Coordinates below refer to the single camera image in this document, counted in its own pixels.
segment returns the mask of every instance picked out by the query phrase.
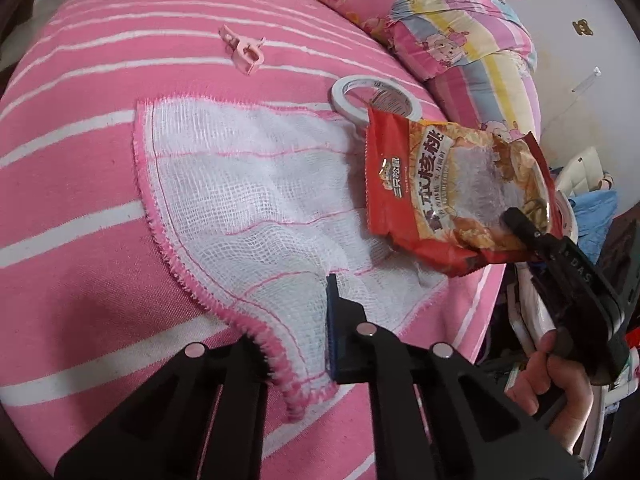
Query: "pink clothespin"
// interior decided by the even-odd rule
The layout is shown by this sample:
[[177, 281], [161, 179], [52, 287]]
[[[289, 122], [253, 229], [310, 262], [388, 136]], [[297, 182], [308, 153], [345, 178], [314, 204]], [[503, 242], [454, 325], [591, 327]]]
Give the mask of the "pink clothespin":
[[226, 25], [220, 27], [220, 38], [233, 50], [231, 59], [236, 68], [247, 75], [251, 75], [254, 68], [264, 62], [264, 56], [260, 47], [264, 44], [264, 38], [254, 40], [245, 36], [239, 36]]

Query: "blue cloth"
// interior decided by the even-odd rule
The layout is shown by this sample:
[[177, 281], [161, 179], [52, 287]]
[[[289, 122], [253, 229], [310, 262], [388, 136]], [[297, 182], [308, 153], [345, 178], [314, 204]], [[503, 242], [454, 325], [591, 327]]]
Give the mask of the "blue cloth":
[[569, 199], [578, 222], [578, 247], [595, 264], [618, 208], [615, 189], [591, 191]]

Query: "white tape roll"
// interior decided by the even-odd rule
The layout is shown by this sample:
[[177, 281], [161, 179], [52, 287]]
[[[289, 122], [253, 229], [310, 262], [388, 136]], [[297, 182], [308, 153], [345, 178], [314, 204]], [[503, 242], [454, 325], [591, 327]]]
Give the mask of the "white tape roll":
[[376, 89], [370, 104], [378, 110], [393, 112], [412, 121], [422, 118], [420, 101], [391, 79], [381, 79], [368, 75], [350, 75], [338, 79], [331, 88], [331, 101], [338, 113], [361, 128], [369, 125], [367, 111], [357, 108], [347, 101], [345, 94], [354, 88], [370, 87]]

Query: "white cloth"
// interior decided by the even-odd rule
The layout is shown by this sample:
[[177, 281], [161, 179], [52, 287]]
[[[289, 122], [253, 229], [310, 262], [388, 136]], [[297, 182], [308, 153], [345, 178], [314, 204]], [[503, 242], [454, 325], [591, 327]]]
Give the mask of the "white cloth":
[[443, 280], [369, 234], [364, 140], [337, 114], [166, 98], [136, 124], [165, 256], [205, 306], [258, 334], [292, 413], [332, 392], [327, 274], [396, 332]]

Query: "pink striped bedsheet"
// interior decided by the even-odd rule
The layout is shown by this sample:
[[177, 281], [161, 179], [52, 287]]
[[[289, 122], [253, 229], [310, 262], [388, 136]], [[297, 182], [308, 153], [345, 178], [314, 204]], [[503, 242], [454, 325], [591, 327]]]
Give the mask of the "pink striped bedsheet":
[[[218, 37], [265, 36], [251, 77]], [[184, 92], [328, 109], [353, 73], [395, 78], [444, 116], [374, 40], [315, 0], [68, 0], [0, 101], [0, 401], [48, 470], [192, 340], [237, 334], [204, 314], [152, 240], [134, 174], [142, 99]], [[502, 267], [444, 282], [403, 338], [475, 357]], [[272, 391], [263, 478], [373, 478], [366, 389], [287, 424]], [[357, 443], [344, 453], [345, 439]]]

